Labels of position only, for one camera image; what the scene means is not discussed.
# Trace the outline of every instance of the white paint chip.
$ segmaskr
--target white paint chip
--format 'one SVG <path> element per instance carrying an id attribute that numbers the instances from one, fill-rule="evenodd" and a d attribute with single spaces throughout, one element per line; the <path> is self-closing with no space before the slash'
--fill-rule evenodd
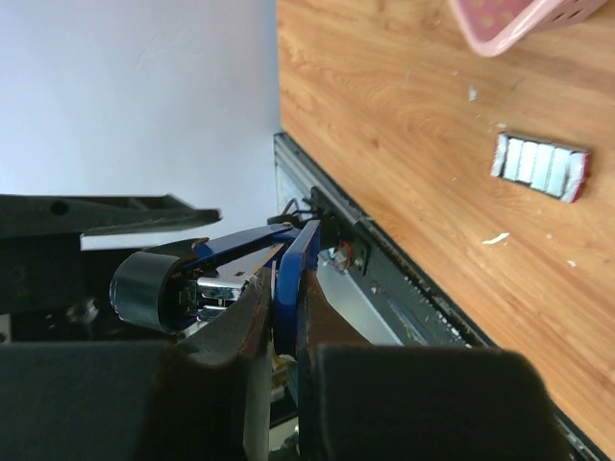
<path id="1" fill-rule="evenodd" d="M 478 97 L 479 97 L 479 92 L 477 91 L 476 88 L 474 88 L 473 85 L 470 85 L 470 87 L 468 88 L 468 101 L 470 102 L 476 101 Z"/>
<path id="2" fill-rule="evenodd" d="M 483 240 L 482 244 L 483 245 L 495 245 L 496 243 L 500 243 L 502 240 L 507 238 L 509 235 L 510 235 L 510 232 L 502 232 L 500 235 L 498 235 L 495 238 L 492 238 L 491 240 Z"/>

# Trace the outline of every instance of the pink plastic container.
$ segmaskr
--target pink plastic container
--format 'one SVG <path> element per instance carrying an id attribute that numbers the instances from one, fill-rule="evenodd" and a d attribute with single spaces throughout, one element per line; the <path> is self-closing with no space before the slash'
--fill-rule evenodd
<path id="1" fill-rule="evenodd" d="M 450 0 L 472 49 L 497 56 L 530 32 L 577 24 L 606 0 Z"/>

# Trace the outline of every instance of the white backdrop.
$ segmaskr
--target white backdrop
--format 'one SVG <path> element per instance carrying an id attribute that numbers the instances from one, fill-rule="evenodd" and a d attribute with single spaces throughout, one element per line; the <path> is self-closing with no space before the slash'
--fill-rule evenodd
<path id="1" fill-rule="evenodd" d="M 174 193 L 225 217 L 86 248 L 263 225 L 275 28 L 275 0 L 0 0 L 0 193 Z"/>

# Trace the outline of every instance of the small rectangular object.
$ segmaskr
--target small rectangular object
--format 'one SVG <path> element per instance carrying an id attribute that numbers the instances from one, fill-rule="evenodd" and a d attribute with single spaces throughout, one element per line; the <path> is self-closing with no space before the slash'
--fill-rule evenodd
<path id="1" fill-rule="evenodd" d="M 491 176 L 571 203 L 587 176 L 589 150 L 517 133 L 500 133 Z"/>

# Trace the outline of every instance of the wood grain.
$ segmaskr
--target wood grain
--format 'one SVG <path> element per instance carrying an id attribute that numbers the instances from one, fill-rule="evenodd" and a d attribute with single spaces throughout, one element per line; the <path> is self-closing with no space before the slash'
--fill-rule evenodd
<path id="1" fill-rule="evenodd" d="M 485 60 L 443 0 L 278 1 L 283 127 L 611 457 L 614 24 L 609 2 Z M 489 177 L 504 124 L 593 148 L 579 202 Z"/>

